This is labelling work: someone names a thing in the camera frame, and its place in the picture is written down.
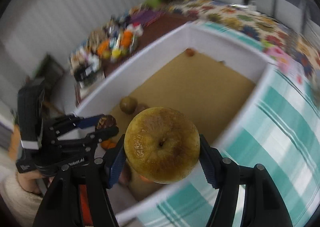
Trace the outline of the person's left hand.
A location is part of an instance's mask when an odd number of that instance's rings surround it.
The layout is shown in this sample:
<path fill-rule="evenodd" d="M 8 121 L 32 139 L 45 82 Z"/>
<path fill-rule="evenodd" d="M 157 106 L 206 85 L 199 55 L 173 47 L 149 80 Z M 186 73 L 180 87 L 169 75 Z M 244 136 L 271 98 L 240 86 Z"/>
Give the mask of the person's left hand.
<path fill-rule="evenodd" d="M 25 173 L 16 173 L 17 181 L 24 191 L 43 196 L 43 192 L 37 183 L 38 179 L 47 178 L 39 172 L 39 170 L 29 171 Z"/>

